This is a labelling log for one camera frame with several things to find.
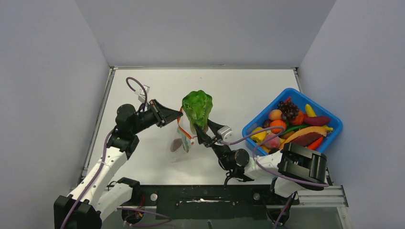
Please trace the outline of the green chili pepper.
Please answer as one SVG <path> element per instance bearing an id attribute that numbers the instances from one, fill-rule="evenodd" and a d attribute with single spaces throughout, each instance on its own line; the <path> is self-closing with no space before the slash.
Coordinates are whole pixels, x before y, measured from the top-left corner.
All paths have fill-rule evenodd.
<path id="1" fill-rule="evenodd" d="M 186 139 L 183 139 L 183 140 L 182 140 L 182 147 L 183 147 L 183 150 L 184 150 L 186 153 L 188 153 L 188 152 L 190 151 L 190 149 L 191 149 L 191 147 L 193 146 L 193 144 L 194 144 L 194 140 L 193 140 L 193 139 L 188 139 L 188 138 L 186 138 Z"/>

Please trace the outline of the brown kiwi potato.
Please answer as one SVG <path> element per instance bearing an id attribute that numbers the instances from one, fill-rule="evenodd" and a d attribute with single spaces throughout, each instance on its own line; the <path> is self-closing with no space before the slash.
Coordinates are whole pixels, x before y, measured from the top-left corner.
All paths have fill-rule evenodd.
<path id="1" fill-rule="evenodd" d="M 180 147 L 182 147 L 182 139 L 176 138 L 171 143 L 171 152 L 177 151 Z"/>

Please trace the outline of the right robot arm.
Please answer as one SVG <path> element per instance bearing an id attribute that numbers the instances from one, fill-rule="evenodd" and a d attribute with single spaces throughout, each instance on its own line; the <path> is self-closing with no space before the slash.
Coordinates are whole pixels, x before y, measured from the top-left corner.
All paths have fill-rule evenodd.
<path id="1" fill-rule="evenodd" d="M 296 143 L 286 143 L 272 154 L 259 156 L 256 151 L 265 143 L 274 140 L 271 137 L 252 149 L 232 149 L 246 139 L 245 136 L 235 142 L 225 139 L 231 133 L 231 128 L 208 121 L 208 128 L 214 132 L 209 136 L 200 126 L 194 125 L 198 143 L 213 150 L 220 167 L 227 172 L 224 187 L 231 179 L 239 182 L 251 182 L 264 176 L 275 179 L 275 185 L 268 192 L 269 199 L 276 204 L 282 203 L 289 194 L 300 187 L 321 191 L 329 185 L 326 183 L 326 162 L 323 154 L 300 146 Z"/>

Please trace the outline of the green lettuce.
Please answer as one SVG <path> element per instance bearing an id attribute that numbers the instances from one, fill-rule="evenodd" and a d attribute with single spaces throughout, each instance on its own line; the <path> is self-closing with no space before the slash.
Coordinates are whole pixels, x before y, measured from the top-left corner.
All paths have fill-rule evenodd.
<path id="1" fill-rule="evenodd" d="M 182 99 L 182 109 L 189 122 L 190 129 L 196 134 L 195 125 L 208 130 L 208 118 L 213 108 L 213 98 L 203 90 L 191 91 Z"/>

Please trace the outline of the clear zip bag orange zipper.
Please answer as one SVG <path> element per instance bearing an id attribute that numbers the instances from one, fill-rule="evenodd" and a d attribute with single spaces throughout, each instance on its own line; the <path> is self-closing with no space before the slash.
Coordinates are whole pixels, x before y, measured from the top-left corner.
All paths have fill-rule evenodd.
<path id="1" fill-rule="evenodd" d="M 175 128 L 175 132 L 174 132 L 174 135 L 173 135 L 173 140 L 176 139 L 176 138 L 181 138 L 182 140 L 188 138 L 188 139 L 193 139 L 194 144 L 195 144 L 196 141 L 197 141 L 197 136 L 191 130 L 190 121 L 189 121 L 183 107 L 181 107 L 179 109 L 179 111 L 181 111 L 183 113 L 183 116 L 175 121 L 175 124 L 176 124 L 175 127 L 176 128 Z M 183 147 L 180 147 L 175 152 L 171 152 L 171 143 L 172 143 L 172 141 L 169 144 L 169 152 L 167 153 L 167 157 L 170 159 L 171 162 L 178 162 L 178 161 L 183 160 L 186 157 L 186 155 L 188 155 L 191 152 L 191 149 L 194 146 L 194 144 L 193 144 L 193 146 L 191 147 L 191 149 L 190 149 L 190 151 L 188 153 L 186 153 L 183 150 Z"/>

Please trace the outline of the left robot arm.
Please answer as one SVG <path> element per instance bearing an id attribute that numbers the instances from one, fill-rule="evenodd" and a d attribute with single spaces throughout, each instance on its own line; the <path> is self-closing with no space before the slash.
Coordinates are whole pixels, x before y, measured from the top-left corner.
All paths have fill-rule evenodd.
<path id="1" fill-rule="evenodd" d="M 131 104 L 117 109 L 115 127 L 107 134 L 103 152 L 83 181 L 67 196 L 59 196 L 53 205 L 56 229 L 99 229 L 103 221 L 121 204 L 129 201 L 139 182 L 122 178 L 118 187 L 104 193 L 115 173 L 129 160 L 139 143 L 138 133 L 156 125 L 164 127 L 183 113 L 152 99 L 146 111 L 138 112 Z"/>

